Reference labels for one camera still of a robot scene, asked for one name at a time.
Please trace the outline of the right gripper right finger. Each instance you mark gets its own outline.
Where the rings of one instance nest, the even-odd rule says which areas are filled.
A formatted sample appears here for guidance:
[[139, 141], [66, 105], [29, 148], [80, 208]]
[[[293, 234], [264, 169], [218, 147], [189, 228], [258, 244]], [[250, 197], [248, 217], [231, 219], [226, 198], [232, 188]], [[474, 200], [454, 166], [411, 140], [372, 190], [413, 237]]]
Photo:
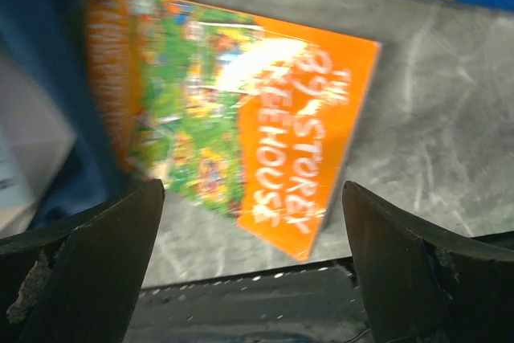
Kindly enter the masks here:
[[511, 342], [513, 233], [469, 238], [347, 181], [349, 245], [376, 342]]

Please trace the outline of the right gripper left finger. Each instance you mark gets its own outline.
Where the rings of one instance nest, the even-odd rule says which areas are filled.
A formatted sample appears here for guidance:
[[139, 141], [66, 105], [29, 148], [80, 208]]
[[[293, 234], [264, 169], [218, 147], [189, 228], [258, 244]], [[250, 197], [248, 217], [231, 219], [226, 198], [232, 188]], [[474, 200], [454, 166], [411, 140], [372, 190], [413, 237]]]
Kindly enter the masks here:
[[165, 201], [158, 179], [1, 241], [3, 342], [121, 342]]

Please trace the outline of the navy blue student backpack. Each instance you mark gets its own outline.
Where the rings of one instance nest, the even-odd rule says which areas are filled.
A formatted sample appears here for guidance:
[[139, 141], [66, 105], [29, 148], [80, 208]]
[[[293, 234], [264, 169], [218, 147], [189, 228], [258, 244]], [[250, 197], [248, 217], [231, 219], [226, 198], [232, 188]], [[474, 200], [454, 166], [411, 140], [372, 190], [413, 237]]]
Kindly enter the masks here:
[[14, 57], [61, 109], [76, 140], [37, 205], [37, 229], [114, 199], [127, 190], [107, 130], [72, 46], [65, 15], [79, 0], [1, 0], [1, 36]]

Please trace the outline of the orange treehouse paperback book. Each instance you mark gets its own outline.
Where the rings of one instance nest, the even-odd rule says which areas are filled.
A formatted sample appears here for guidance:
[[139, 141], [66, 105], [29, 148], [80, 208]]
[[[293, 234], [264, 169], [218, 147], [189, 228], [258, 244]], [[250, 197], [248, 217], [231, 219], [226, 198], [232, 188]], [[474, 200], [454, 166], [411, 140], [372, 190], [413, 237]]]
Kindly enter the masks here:
[[306, 260], [381, 44], [186, 0], [87, 0], [86, 27], [121, 166]]

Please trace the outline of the white coffee cover book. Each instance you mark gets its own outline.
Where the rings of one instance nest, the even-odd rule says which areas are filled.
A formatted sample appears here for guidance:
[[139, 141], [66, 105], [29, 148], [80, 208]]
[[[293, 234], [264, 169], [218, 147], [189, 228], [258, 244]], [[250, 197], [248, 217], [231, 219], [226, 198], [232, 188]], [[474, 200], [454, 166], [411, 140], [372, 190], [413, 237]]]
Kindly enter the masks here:
[[1, 51], [1, 236], [24, 232], [62, 169], [75, 132], [56, 103]]

